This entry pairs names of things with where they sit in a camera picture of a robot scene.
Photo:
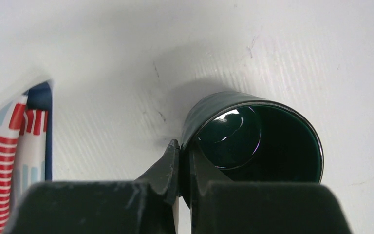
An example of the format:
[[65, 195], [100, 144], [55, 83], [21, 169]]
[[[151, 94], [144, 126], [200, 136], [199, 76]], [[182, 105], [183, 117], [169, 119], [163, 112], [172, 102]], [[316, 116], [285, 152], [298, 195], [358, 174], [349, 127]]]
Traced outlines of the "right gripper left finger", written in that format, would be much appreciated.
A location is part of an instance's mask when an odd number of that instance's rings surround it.
[[31, 186], [6, 234], [175, 234], [179, 144], [135, 180], [58, 181]]

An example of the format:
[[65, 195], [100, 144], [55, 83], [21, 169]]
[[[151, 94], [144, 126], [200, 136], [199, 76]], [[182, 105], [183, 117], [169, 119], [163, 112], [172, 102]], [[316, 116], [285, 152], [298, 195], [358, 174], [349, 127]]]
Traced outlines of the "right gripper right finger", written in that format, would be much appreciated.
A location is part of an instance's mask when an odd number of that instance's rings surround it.
[[348, 234], [338, 200], [315, 183], [235, 182], [188, 150], [194, 234]]

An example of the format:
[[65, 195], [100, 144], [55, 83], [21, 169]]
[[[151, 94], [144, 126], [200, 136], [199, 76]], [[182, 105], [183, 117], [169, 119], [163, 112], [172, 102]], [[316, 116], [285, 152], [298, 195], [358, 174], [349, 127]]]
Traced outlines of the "dark green mug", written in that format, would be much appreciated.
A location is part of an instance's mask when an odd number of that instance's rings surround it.
[[184, 162], [193, 144], [235, 182], [322, 179], [323, 147], [313, 125], [289, 106], [250, 94], [224, 91], [201, 99], [183, 124]]

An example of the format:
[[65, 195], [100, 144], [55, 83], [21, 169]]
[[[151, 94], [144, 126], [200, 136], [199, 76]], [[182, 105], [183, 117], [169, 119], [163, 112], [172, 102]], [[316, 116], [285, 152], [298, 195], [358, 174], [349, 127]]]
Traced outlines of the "patterned cloth napkin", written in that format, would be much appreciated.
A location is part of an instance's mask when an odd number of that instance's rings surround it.
[[52, 180], [52, 85], [35, 85], [0, 107], [0, 233], [22, 194]]

